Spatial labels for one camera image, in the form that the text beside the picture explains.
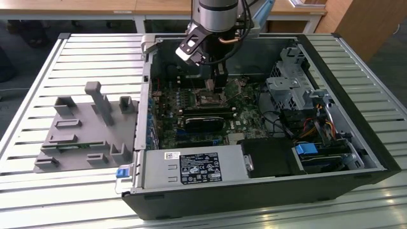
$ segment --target blue tab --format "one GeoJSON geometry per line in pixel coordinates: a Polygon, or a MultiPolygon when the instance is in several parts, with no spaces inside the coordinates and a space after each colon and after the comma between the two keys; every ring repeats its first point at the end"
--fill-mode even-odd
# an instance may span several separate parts
{"type": "Polygon", "coordinates": [[[119,168],[116,171],[116,178],[130,177],[130,168],[119,168]]]}
{"type": "Polygon", "coordinates": [[[318,154],[318,150],[314,143],[299,144],[295,147],[298,154],[318,154]]]}

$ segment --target slotted metal table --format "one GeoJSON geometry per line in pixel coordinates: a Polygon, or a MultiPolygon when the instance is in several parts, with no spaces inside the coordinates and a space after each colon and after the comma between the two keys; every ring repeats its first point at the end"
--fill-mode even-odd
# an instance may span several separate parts
{"type": "Polygon", "coordinates": [[[100,81],[111,101],[123,95],[139,99],[142,34],[72,34],[56,41],[0,142],[0,228],[354,229],[406,224],[406,108],[340,38],[314,34],[308,39],[395,157],[403,169],[399,174],[332,201],[143,221],[115,192],[115,168],[32,173],[59,95],[74,95],[76,103],[90,102],[86,82],[100,81]]]}

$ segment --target gray 3d-printed holder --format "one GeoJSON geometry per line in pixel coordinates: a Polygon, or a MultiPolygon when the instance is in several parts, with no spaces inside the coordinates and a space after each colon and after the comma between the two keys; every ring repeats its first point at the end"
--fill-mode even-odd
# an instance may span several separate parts
{"type": "Polygon", "coordinates": [[[131,163],[138,101],[123,96],[118,102],[110,102],[100,87],[99,82],[88,82],[84,88],[94,103],[76,104],[71,97],[58,98],[58,114],[35,162],[35,173],[131,163]]]}

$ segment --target green circuit board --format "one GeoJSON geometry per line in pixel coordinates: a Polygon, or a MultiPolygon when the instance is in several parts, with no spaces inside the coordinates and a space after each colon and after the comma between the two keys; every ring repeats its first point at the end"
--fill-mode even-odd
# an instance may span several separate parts
{"type": "Polygon", "coordinates": [[[199,147],[200,143],[207,146],[212,142],[214,146],[230,145],[228,135],[242,133],[244,139],[267,137],[267,129],[262,122],[262,116],[258,111],[256,94],[259,92],[259,84],[246,84],[242,78],[230,79],[224,94],[223,102],[214,102],[214,106],[235,107],[235,117],[224,120],[222,131],[215,133],[188,134],[179,127],[182,116],[178,112],[186,107],[198,107],[196,94],[206,89],[180,89],[167,87],[162,91],[158,100],[158,129],[160,149],[174,149],[188,147],[192,143],[194,147],[199,147]]]}

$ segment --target power supply label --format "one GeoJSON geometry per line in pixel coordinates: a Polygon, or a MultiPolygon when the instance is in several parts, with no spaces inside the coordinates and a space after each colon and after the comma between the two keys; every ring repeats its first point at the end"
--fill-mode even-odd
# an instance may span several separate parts
{"type": "Polygon", "coordinates": [[[180,155],[179,164],[184,185],[222,181],[218,153],[180,155]]]}

